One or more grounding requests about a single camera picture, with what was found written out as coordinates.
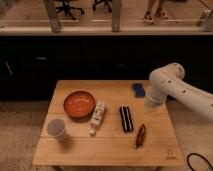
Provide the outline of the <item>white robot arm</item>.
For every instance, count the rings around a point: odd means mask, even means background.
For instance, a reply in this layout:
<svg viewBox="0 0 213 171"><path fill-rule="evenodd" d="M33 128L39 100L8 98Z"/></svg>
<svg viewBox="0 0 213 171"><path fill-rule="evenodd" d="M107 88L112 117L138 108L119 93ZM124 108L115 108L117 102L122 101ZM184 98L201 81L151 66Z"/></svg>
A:
<svg viewBox="0 0 213 171"><path fill-rule="evenodd" d="M189 109L213 121L213 94L183 81L185 70L179 63L170 63L149 75L145 102L150 108L161 106L171 96Z"/></svg>

